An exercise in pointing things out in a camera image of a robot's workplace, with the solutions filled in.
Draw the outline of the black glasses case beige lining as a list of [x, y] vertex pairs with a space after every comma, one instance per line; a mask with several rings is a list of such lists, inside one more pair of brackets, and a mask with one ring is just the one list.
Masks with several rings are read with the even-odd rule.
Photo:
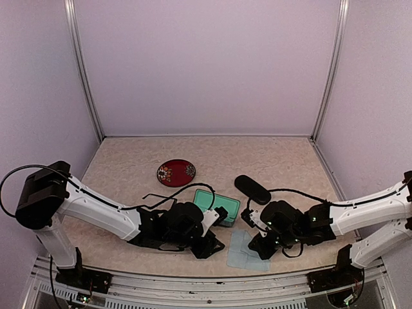
[[271, 201], [271, 193], [245, 174], [236, 177], [234, 186], [259, 205], [266, 205]]

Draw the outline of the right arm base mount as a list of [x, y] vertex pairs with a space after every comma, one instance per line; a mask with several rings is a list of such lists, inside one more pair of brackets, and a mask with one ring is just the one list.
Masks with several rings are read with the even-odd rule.
[[311, 293], [352, 285], [364, 279], [364, 269], [351, 264], [350, 250], [352, 246], [346, 245], [338, 251], [337, 262], [334, 267], [307, 274]]

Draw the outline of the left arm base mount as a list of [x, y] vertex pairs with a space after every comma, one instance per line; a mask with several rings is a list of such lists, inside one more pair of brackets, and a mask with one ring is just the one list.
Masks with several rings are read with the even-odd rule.
[[76, 264], [73, 268], [57, 268], [55, 280], [58, 283], [75, 288], [88, 290], [90, 293], [98, 292], [107, 294], [111, 284], [112, 275], [109, 272], [84, 268], [82, 255], [78, 247], [76, 251]]

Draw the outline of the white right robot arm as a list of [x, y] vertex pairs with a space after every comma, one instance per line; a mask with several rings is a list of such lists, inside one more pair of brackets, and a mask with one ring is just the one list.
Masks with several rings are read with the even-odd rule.
[[247, 205], [241, 213], [241, 219], [259, 231], [248, 248], [257, 252], [262, 260], [296, 244], [318, 245], [354, 230], [383, 223], [383, 227], [367, 238], [339, 250], [336, 265], [329, 272], [330, 281], [337, 286], [352, 278], [355, 269], [366, 268], [375, 259], [411, 239], [409, 171], [394, 186], [355, 200], [330, 202], [296, 191], [317, 202], [306, 212], [284, 200], [272, 200], [274, 190], [264, 188], [247, 175], [238, 176], [234, 184], [249, 201], [262, 206], [261, 210], [255, 211]]

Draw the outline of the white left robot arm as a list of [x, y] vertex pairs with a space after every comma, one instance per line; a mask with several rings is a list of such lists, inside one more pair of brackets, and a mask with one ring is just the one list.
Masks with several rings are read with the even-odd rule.
[[85, 221], [138, 247], [162, 250], [171, 245], [173, 252], [189, 248], [198, 259], [225, 247], [210, 230], [227, 217], [223, 207], [203, 211], [192, 202], [177, 201], [168, 210], [158, 205], [128, 207], [86, 187], [70, 174], [67, 162], [35, 168], [25, 180], [15, 218], [37, 234], [57, 268], [76, 286], [86, 285], [90, 272], [62, 230], [60, 216]]

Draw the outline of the blue-grey hard glasses case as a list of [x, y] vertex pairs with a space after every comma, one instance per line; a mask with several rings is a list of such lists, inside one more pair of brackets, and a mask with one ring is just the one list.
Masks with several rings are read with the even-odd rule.
[[[197, 189], [194, 195], [193, 203], [197, 205], [203, 212], [206, 211], [212, 201], [212, 193]], [[215, 195], [213, 209], [223, 207], [227, 212], [227, 217], [220, 223], [222, 227], [232, 227], [235, 224], [241, 202], [234, 198], [229, 198], [219, 194]]]

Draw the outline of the blue cloth pouch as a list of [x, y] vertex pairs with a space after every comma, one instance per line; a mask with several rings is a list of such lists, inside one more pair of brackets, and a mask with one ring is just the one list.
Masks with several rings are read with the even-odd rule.
[[249, 249], [248, 244], [251, 240], [251, 235], [245, 230], [234, 230], [232, 232], [227, 256], [227, 266], [268, 272], [270, 270], [270, 261], [262, 260], [257, 252]]

